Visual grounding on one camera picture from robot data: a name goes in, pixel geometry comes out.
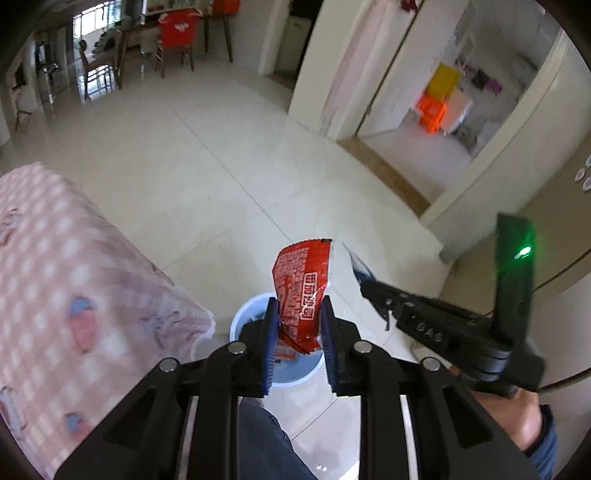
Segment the person's right hand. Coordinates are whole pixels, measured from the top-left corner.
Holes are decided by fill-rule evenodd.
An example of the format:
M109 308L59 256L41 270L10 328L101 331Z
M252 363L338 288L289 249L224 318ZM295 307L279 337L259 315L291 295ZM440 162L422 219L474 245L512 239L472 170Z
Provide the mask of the person's right hand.
M522 451L534 445L543 426L539 395L517 389L510 397L472 391L473 397Z

